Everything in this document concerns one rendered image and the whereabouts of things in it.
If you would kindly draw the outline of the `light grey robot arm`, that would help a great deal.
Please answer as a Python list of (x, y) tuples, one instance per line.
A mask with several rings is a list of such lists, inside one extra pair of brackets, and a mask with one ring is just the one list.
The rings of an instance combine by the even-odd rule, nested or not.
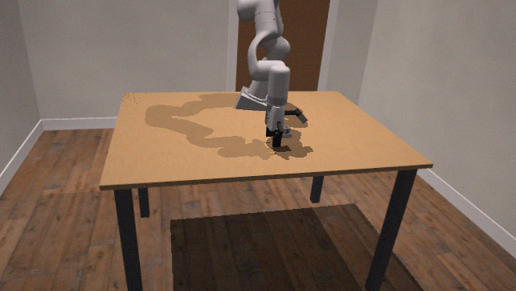
[[(237, 14), (243, 22), (254, 19), (256, 29), (256, 37), (248, 49), (248, 70), (253, 81), (244, 92), (259, 102), (286, 105), (290, 69), (284, 60), (289, 55), (290, 45), (281, 37), (284, 28), (279, 0), (237, 0)], [(268, 51), (259, 61), (256, 58), (258, 44)]]

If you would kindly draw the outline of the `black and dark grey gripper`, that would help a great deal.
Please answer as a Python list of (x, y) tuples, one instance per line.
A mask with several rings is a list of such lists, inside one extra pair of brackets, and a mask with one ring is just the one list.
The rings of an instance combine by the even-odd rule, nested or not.
[[(281, 147), (281, 138), (285, 121), (286, 105), (271, 105), (267, 102), (265, 124), (267, 125), (266, 137), (272, 139), (272, 147)], [(278, 132), (276, 134), (276, 132)]]

